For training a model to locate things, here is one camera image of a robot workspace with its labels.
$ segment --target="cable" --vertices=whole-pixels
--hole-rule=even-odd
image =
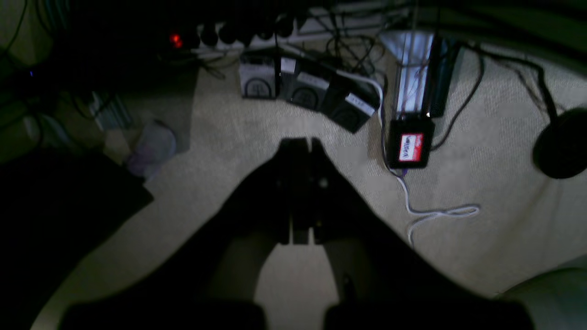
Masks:
[[[104,103],[102,103],[102,105],[96,110],[96,112],[94,113],[93,116],[87,116],[79,107],[79,105],[77,105],[77,101],[75,101],[75,97],[73,96],[73,94],[69,93],[69,97],[72,101],[72,105],[73,108],[77,111],[77,113],[87,119],[87,120],[96,120],[96,118],[98,118],[98,116],[100,116],[100,114],[106,110],[106,107],[110,104],[110,102],[112,102],[112,100],[114,99],[114,97],[116,96],[115,93],[110,93],[110,95],[108,96],[108,98],[106,99],[106,101]]]
[[[539,110],[543,110],[546,111],[546,105],[544,105],[544,103],[542,102],[542,100],[540,99],[540,97],[538,95],[536,95],[536,93],[534,92],[534,88],[531,86],[530,82],[528,81],[527,77],[522,73],[521,70],[509,65],[508,63],[505,63],[504,61],[501,60],[493,60],[496,64],[513,71],[516,76],[518,76],[518,80],[519,82],[524,86],[524,88],[526,89],[526,92],[528,92],[528,96],[530,96],[530,99],[532,99],[532,102],[534,103],[534,105],[539,109]],[[566,111],[565,107],[563,105],[561,105],[560,103],[555,102],[555,105],[557,108]]]
[[[359,39],[361,41],[361,43],[349,44],[349,43],[344,42],[343,39],[350,39],[350,40]],[[336,41],[334,49],[333,49],[334,54],[331,52],[331,47],[330,47],[330,45],[332,44],[333,41]],[[339,45],[350,56],[343,56]],[[326,52],[326,54],[328,54],[330,56],[334,56],[336,58],[342,59],[343,60],[343,67],[346,70],[348,70],[350,72],[358,72],[358,73],[361,73],[365,76],[371,76],[372,74],[375,73],[375,66],[374,66],[373,62],[369,59],[369,55],[371,54],[372,50],[375,48],[376,45],[381,46],[380,44],[378,44],[376,42],[375,39],[373,39],[369,36],[363,36],[363,35],[350,36],[350,37],[340,37],[339,36],[339,37],[333,37],[330,40],[328,40],[328,42],[326,43],[325,52]],[[357,53],[352,50],[352,47],[354,47],[354,46],[362,46],[365,48],[365,53],[363,54],[363,56],[359,57],[359,55],[357,55]],[[375,60],[375,62],[377,62],[378,60],[383,58],[384,55],[385,55],[384,48],[382,48],[382,54],[377,58],[377,60]],[[350,60],[354,61],[355,64],[351,65],[345,59],[350,59]]]
[[[228,62],[226,64],[223,64],[223,65],[211,66],[211,65],[208,65],[208,63],[216,62],[218,60],[224,59],[225,57],[226,56],[222,56],[222,57],[219,57],[219,58],[211,59],[211,60],[209,60],[207,62],[202,62],[201,66],[212,77],[215,77],[216,79],[224,80],[224,79],[226,79],[226,76],[224,75],[224,73],[220,72],[220,69],[229,68],[229,67],[235,65],[236,63],[238,63],[238,61],[240,60],[240,58],[237,57],[236,59],[234,59],[234,60],[232,60],[232,61],[230,61],[230,62]]]
[[[387,159],[387,150],[386,150],[386,129],[385,129],[385,96],[387,95],[387,88],[389,87],[389,81],[387,79],[387,75],[383,72],[380,72],[383,75],[383,101],[381,109],[379,110],[379,123],[381,124],[381,157],[383,159],[383,164],[385,168],[395,177],[405,176],[406,172],[403,171],[402,174],[397,174],[392,167],[389,165],[389,161]]]
[[[450,124],[448,124],[448,129],[446,130],[446,132],[444,133],[444,135],[442,136],[440,141],[438,143],[436,143],[435,145],[433,145],[432,148],[430,148],[430,151],[437,150],[438,148],[440,148],[444,144],[444,142],[446,142],[446,140],[448,139],[448,136],[450,135],[450,132],[452,131],[453,126],[454,126],[455,122],[457,121],[459,115],[461,115],[463,110],[465,110],[465,108],[467,107],[469,102],[471,102],[471,99],[475,95],[475,92],[477,92],[477,89],[479,88],[479,85],[481,84],[481,81],[483,80],[483,76],[485,75],[485,61],[483,60],[483,57],[479,54],[477,54],[477,59],[479,60],[479,74],[477,76],[477,81],[475,82],[475,85],[471,89],[471,92],[469,93],[469,95],[467,96],[467,98],[465,99],[463,104],[458,108],[457,112],[454,114],[453,118],[450,121]]]
[[[18,25],[16,26],[16,31],[14,32],[14,35],[12,36],[12,39],[10,39],[10,41],[6,45],[6,48],[4,49],[4,51],[0,54],[0,60],[2,60],[4,58],[4,56],[6,56],[8,54],[8,51],[10,50],[10,47],[12,47],[12,44],[16,41],[16,37],[18,36],[18,32],[20,32],[20,30],[21,30],[22,21],[25,18],[26,7],[28,5],[29,5],[29,0],[25,0],[25,5],[22,8],[21,18],[19,19]]]
[[[315,15],[311,15],[309,16],[310,18],[313,18],[316,20],[316,22],[318,24],[320,24],[320,26],[322,26],[322,28],[324,28],[324,30],[326,30],[328,33],[330,33],[332,35],[332,38],[330,40],[327,41],[326,43],[326,49],[325,52],[330,55],[330,56],[334,56],[336,58],[342,59],[343,60],[343,66],[351,72],[356,72],[358,69],[361,69],[361,73],[363,73],[365,76],[370,76],[375,72],[375,66],[373,65],[373,63],[370,64],[371,70],[368,71],[365,66],[363,65],[363,62],[365,61],[365,59],[368,58],[371,50],[373,49],[373,47],[376,44],[376,41],[369,37],[369,36],[363,36],[363,35],[359,35],[359,36],[350,36],[350,37],[341,37],[340,33],[339,33],[339,29],[336,23],[336,18],[334,17],[333,13],[329,13],[330,16],[330,20],[332,22],[332,26],[334,27],[334,30],[332,30],[331,28],[329,28],[324,22],[322,22],[322,20],[320,19],[320,17],[315,16]],[[345,43],[342,39],[353,39],[353,38],[359,38],[362,41],[365,39],[368,39],[370,41],[370,47],[365,49],[365,55],[360,58],[352,49],[351,47]],[[330,52],[330,45],[332,44],[332,42],[334,42],[334,55]],[[340,47],[339,45],[345,49],[352,57],[353,60],[356,61],[356,64],[354,66],[348,65],[348,63],[346,63],[344,61],[344,56],[342,56],[342,53],[340,51]]]
[[[406,202],[406,211],[411,215],[423,215],[423,218],[414,220],[408,226],[406,235],[407,240],[410,243],[410,246],[414,248],[414,230],[422,225],[425,222],[430,220],[440,218],[440,217],[448,217],[448,218],[467,218],[472,217],[479,213],[481,207],[475,204],[467,204],[455,208],[449,208],[447,210],[439,210],[439,211],[416,211],[410,205],[410,191],[407,187],[407,183],[403,177],[396,176],[397,181],[400,183],[403,191],[405,193],[405,202]]]
[[[55,19],[55,15],[53,14],[53,7],[51,6],[51,0],[45,0],[45,12],[47,13],[47,17],[49,18],[49,25],[51,28],[55,30],[59,30],[57,25],[57,20]]]
[[[43,30],[47,33],[47,35],[51,39],[54,39],[55,37],[53,36],[53,32],[51,32],[51,30],[49,29],[49,27],[47,26],[47,24],[45,23],[42,15],[41,15],[41,10],[40,10],[40,6],[39,6],[40,1],[41,0],[35,0],[35,12],[36,12],[36,16],[37,16],[37,21],[39,21],[41,28],[43,28]]]
[[[383,109],[383,89],[381,88],[381,85],[376,80],[373,80],[371,78],[366,78],[363,76],[354,75],[352,73],[348,73],[343,70],[336,70],[336,74],[339,76],[343,76],[343,77],[352,79],[352,80],[368,83],[375,88],[375,91],[379,95],[379,108],[377,109],[377,111],[379,112],[379,122],[381,125],[383,125],[383,119],[381,117],[382,109]]]
[[[542,94],[542,101],[546,105],[546,112],[548,113],[548,116],[550,117],[551,124],[553,124],[553,126],[555,126],[555,123],[558,121],[558,116],[556,114],[556,105],[554,103],[554,100],[552,98],[550,90],[548,89],[548,86],[546,85],[544,68],[542,66],[540,66],[534,62],[525,60],[525,59],[513,58],[510,56],[504,56],[504,55],[499,55],[496,53],[488,52],[486,50],[481,49],[478,46],[470,46],[467,44],[464,44],[463,46],[473,50],[474,52],[479,53],[480,55],[487,56],[487,57],[494,59],[494,60],[506,60],[509,62],[519,63],[519,64],[528,66],[528,67],[536,70],[536,72],[538,73],[538,89],[540,90],[540,93]]]

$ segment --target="power strip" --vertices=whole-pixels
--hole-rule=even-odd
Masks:
[[[343,36],[374,35],[384,29],[385,24],[391,19],[407,17],[409,14],[407,8],[385,11],[382,3],[380,1],[366,2],[339,5],[333,8],[332,12],[335,14],[338,32]],[[330,31],[334,31],[336,28],[330,19],[330,12],[324,8],[311,8],[309,13],[311,17],[308,18],[301,29],[295,26],[289,37],[283,38],[277,36],[277,42],[281,44],[301,43],[331,38],[332,34]],[[216,31],[218,32],[223,26],[224,23],[216,24]],[[198,33],[201,34],[203,29],[203,25],[199,26]],[[263,40],[259,36],[254,36],[247,49],[259,49],[271,46],[275,46],[274,38]],[[191,52],[197,54],[199,58],[204,59],[238,55],[245,48],[245,45],[239,41],[226,44],[218,40],[218,43],[213,47],[201,44],[200,47],[192,49]]]

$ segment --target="black device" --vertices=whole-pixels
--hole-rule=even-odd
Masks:
[[[214,22],[206,22],[204,29],[200,35],[202,43],[207,46],[216,46],[218,43],[218,35],[216,34],[216,24]]]
[[[434,123],[428,118],[392,120],[387,148],[387,161],[393,169],[417,169],[426,167]]]
[[[436,37],[432,40],[422,113],[430,118],[444,116],[454,65],[460,51],[454,39]]]
[[[566,111],[536,140],[532,158],[547,176],[567,179],[587,169],[587,109]]]
[[[371,86],[343,76],[334,76],[320,112],[356,133],[377,112],[379,98]]]
[[[335,73],[307,59],[298,59],[293,79],[284,85],[284,99],[308,110],[319,111]]]

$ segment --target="black cable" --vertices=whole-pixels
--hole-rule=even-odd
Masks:
[[[357,64],[353,68],[353,71],[356,71],[356,69],[363,64],[365,59],[369,56],[369,54],[371,54],[371,50],[373,50],[373,47],[375,47],[375,41],[373,41],[373,40],[370,40],[370,41],[371,41],[371,45],[369,46],[369,48],[367,48],[365,50],[365,54],[363,55],[363,57],[360,58],[359,61],[357,61]]]
[[[202,62],[202,63],[201,63],[201,66],[202,66],[202,68],[203,68],[203,69],[204,69],[206,72],[208,72],[208,74],[210,74],[212,77],[214,77],[214,78],[216,78],[216,79],[219,79],[219,80],[224,80],[224,79],[226,79],[226,76],[224,75],[224,73],[222,73],[222,72],[220,71],[220,69],[225,69],[225,68],[228,68],[228,67],[230,67],[230,66],[233,66],[233,65],[235,65],[235,63],[238,63],[238,62],[239,62],[240,58],[239,58],[239,57],[237,57],[236,59],[234,59],[234,60],[232,60],[232,61],[230,61],[230,62],[228,62],[228,63],[226,63],[226,64],[223,64],[223,65],[216,65],[216,66],[211,66],[211,65],[208,65],[208,63],[213,63],[213,62],[216,62],[216,61],[218,61],[218,60],[220,60],[220,59],[223,59],[223,58],[225,58],[225,57],[226,57],[226,56],[222,56],[222,57],[220,57],[220,58],[215,58],[215,59],[209,60],[209,61],[207,61],[207,62]]]
[[[524,88],[526,89],[526,92],[528,92],[528,95],[530,96],[530,99],[532,99],[532,102],[534,103],[534,105],[539,109],[539,110],[545,110],[544,109],[544,104],[542,102],[542,100],[540,99],[540,97],[538,95],[536,95],[536,93],[534,92],[534,88],[531,86],[531,84],[528,82],[528,80],[526,79],[526,76],[524,75],[524,73],[522,73],[521,70],[517,69],[516,67],[513,67],[505,62],[499,61],[499,60],[493,60],[495,63],[497,63],[498,65],[513,71],[516,76],[518,76],[518,80],[519,82],[524,86]],[[557,108],[566,111],[565,107],[560,104],[555,102],[555,105]]]
[[[114,97],[116,96],[115,93],[110,93],[108,98],[106,99],[106,101],[104,103],[102,103],[102,105],[98,108],[98,110],[96,110],[96,113],[93,116],[87,116],[79,107],[79,105],[77,105],[77,101],[75,101],[75,97],[73,96],[73,94],[69,93],[69,97],[72,101],[72,105],[73,108],[77,111],[77,113],[87,119],[87,120],[95,120],[96,118],[98,118],[98,116],[100,116],[100,114],[106,110],[106,107],[110,104],[110,102],[112,102],[112,100],[114,99]]]
[[[485,75],[485,61],[483,59],[483,56],[481,56],[480,54],[477,54],[477,58],[479,60],[479,75],[477,76],[477,81],[475,82],[475,85],[471,89],[471,92],[469,93],[469,95],[467,96],[467,98],[465,99],[465,101],[463,102],[461,107],[459,107],[457,112],[455,112],[453,119],[451,119],[450,124],[448,124],[448,129],[444,133],[444,136],[440,139],[440,141],[438,143],[436,143],[435,145],[432,146],[432,148],[430,148],[430,151],[437,150],[438,148],[440,148],[444,144],[444,142],[446,142],[446,140],[448,139],[448,136],[450,135],[450,132],[453,129],[454,123],[457,121],[459,115],[461,115],[463,110],[467,107],[469,102],[471,102],[471,99],[473,98],[473,96],[477,92],[477,89],[479,88],[479,85],[481,84],[481,81],[483,80],[483,76]]]
[[[318,22],[318,24],[320,24],[320,26],[322,26],[324,28],[324,30],[326,30],[327,32],[329,32],[332,35],[332,38],[330,40],[328,40],[327,43],[326,43],[325,52],[328,55],[342,59],[343,56],[341,55],[341,52],[340,52],[340,47],[339,47],[339,45],[340,45],[340,46],[342,46],[342,48],[344,48],[353,57],[353,59],[355,61],[357,61],[357,62],[360,61],[360,57],[358,57],[358,55],[344,41],[342,41],[342,38],[340,37],[340,34],[338,33],[338,29],[336,27],[335,27],[335,30],[333,31],[324,22],[322,22],[322,20],[320,19],[320,17],[313,16],[313,15],[310,15],[309,17],[315,19]],[[336,26],[336,19],[333,18],[332,16],[330,16],[330,18],[332,20],[333,26]],[[334,48],[335,53],[334,53],[334,55],[332,55],[331,52],[330,52],[330,44],[333,41],[335,43],[335,48]],[[363,69],[363,72],[362,73],[364,75],[366,75],[366,76],[369,76],[369,74],[368,74],[367,70],[365,69],[365,67],[364,66],[361,66],[361,68]],[[345,67],[345,69],[352,71],[352,67],[351,66],[347,66],[347,67]]]
[[[381,72],[381,75],[383,76],[383,100],[381,103],[381,158],[383,159],[383,164],[385,164],[385,167],[387,168],[387,170],[394,176],[396,177],[401,177],[399,175],[397,175],[395,173],[395,171],[391,168],[391,166],[389,166],[389,161],[387,160],[387,153],[386,153],[386,149],[385,149],[385,144],[387,142],[386,139],[386,131],[385,131],[385,97],[387,96],[387,89],[389,88],[389,81],[387,79],[387,75],[383,72]]]
[[[16,26],[16,31],[14,32],[14,35],[12,36],[12,39],[10,39],[10,41],[6,45],[6,48],[4,49],[4,51],[2,52],[2,54],[0,54],[0,60],[2,60],[2,58],[4,58],[4,56],[6,56],[8,54],[8,51],[10,50],[10,47],[12,47],[12,44],[16,41],[16,37],[18,36],[18,32],[20,32],[20,30],[21,30],[22,21],[25,18],[26,7],[28,5],[29,5],[29,0],[25,0],[25,6],[22,8],[21,18],[19,19],[18,25]]]
[[[53,36],[53,32],[51,32],[51,30],[49,29],[49,27],[47,26],[47,24],[45,23],[45,21],[42,18],[41,10],[40,10],[41,6],[39,6],[40,1],[41,0],[35,0],[35,12],[36,12],[36,16],[37,16],[37,21],[39,21],[41,28],[43,28],[43,30],[47,33],[47,35],[51,39],[54,39],[55,37]]]
[[[548,90],[548,86],[546,85],[544,68],[542,66],[540,66],[534,62],[525,60],[525,59],[513,58],[510,56],[504,56],[504,55],[499,55],[496,53],[488,52],[486,50],[481,49],[478,46],[470,46],[467,44],[464,44],[463,46],[465,48],[473,50],[474,52],[479,53],[480,55],[487,56],[487,57],[494,59],[494,60],[506,60],[509,62],[515,62],[515,63],[519,63],[519,64],[528,66],[528,67],[536,70],[536,72],[538,73],[538,89],[540,90],[540,93],[542,94],[542,101],[546,105],[546,112],[548,113],[548,116],[550,117],[551,124],[553,126],[555,126],[555,123],[558,120],[558,116],[556,114],[556,105],[554,103],[554,100],[552,98],[550,90]]]
[[[330,17],[330,22],[332,23],[332,27],[334,28],[334,31],[331,31],[330,34],[332,34],[335,38],[334,46],[337,50],[336,56],[340,57],[340,51],[338,48],[338,44],[340,42],[340,32],[338,30],[338,24],[336,23],[336,15],[332,11],[328,11],[328,14]]]

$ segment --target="red label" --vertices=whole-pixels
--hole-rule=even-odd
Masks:
[[[420,161],[424,134],[402,134],[399,161]]]

